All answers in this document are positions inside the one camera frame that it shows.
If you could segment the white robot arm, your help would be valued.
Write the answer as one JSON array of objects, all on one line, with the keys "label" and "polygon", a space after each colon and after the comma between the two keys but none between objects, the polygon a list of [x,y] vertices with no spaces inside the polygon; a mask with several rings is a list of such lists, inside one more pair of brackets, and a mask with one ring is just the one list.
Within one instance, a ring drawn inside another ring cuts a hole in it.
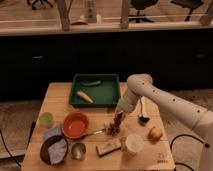
[{"label": "white robot arm", "polygon": [[166,108],[204,140],[198,171],[213,171],[213,111],[156,88],[149,74],[133,74],[127,78],[116,112],[132,113],[143,96]]}]

